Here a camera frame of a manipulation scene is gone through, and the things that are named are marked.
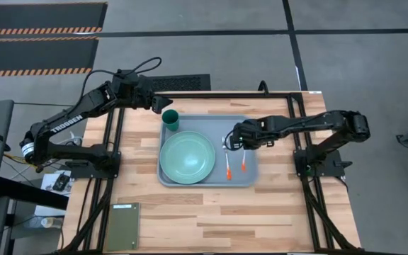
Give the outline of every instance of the green plate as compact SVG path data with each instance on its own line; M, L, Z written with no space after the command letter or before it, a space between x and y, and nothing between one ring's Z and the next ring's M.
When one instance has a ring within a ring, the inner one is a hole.
M161 148L160 166L172 181L193 184L213 169L215 150L202 134L184 131L171 136Z

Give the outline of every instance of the gray tray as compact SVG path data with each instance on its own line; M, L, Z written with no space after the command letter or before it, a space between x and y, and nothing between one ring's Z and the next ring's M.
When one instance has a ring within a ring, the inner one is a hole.
M254 150L247 150L245 155L246 172L242 172L243 149L228 151L232 180L226 179L226 157L222 148L222 136L226 136L238 122L246 120L243 115L191 115L180 114L179 129L172 132L161 124L160 148L172 136L182 131L195 131L206 136L215 149L215 165L210 174L202 181L183 185L172 181L163 172L160 162L157 164L159 181L169 187L247 187L253 184L258 176L258 161Z

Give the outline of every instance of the orange striped edge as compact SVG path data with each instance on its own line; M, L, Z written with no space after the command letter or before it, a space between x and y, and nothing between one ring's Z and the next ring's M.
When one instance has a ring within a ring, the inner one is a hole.
M28 69L28 70L0 70L0 77L25 75L55 75L55 74L87 74L92 68L63 68L63 69Z
M73 27L73 28L0 28L0 35L30 35L49 33L97 33L102 28L98 27Z
M79 36L65 38L17 38L17 39L0 39L0 42L35 42L48 40L98 40L97 36Z
M0 6L8 6L8 5L60 5L60 4L108 4L108 2L85 2L85 1L78 1L78 2L65 2L65 3L31 3L31 4L0 4Z

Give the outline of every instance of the green cup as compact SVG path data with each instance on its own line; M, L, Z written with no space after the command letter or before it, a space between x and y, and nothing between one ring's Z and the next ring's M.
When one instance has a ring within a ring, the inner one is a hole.
M167 110L161 116L161 120L170 131L177 131L179 128L179 113L175 110Z

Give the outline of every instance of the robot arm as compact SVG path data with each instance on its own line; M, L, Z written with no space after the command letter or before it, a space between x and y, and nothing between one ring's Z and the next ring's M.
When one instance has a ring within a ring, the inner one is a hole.
M112 81L106 81L83 95L75 106L33 124L20 147L25 160L36 166L42 166L49 159L85 159L98 168L105 168L111 165L111 153L103 144L66 146L54 144L50 138L86 118L96 118L114 108L151 108L155 113L161 113L171 103L172 100L154 94L152 81L147 77L130 70L118 70Z
M237 123L229 137L230 150L272 147L275 140L291 133L319 130L336 131L317 146L313 146L312 159L324 157L348 142L363 142L370 137L368 121L364 115L353 111L333 110L315 116L287 118L268 116Z

